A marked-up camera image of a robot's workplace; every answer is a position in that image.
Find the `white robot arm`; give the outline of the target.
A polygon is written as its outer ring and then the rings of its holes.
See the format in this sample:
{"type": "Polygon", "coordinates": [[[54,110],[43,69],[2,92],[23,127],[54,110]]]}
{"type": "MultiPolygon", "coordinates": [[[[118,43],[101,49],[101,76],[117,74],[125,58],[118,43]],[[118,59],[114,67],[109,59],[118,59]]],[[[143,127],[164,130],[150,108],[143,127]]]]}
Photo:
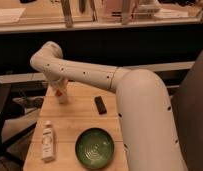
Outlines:
{"type": "Polygon", "coordinates": [[[129,171],[186,171],[170,97],[157,74],[65,60],[52,41],[31,57],[30,65],[57,90],[70,79],[116,94],[129,171]]]}

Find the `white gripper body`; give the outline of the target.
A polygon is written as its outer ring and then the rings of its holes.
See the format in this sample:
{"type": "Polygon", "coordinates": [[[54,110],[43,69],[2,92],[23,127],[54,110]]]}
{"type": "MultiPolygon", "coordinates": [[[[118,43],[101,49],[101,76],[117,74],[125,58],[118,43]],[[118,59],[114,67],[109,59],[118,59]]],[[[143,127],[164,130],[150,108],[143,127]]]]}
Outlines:
{"type": "Polygon", "coordinates": [[[45,75],[48,84],[51,86],[53,92],[56,88],[65,88],[67,87],[68,80],[66,78],[53,75],[53,74],[46,74],[45,75]]]}

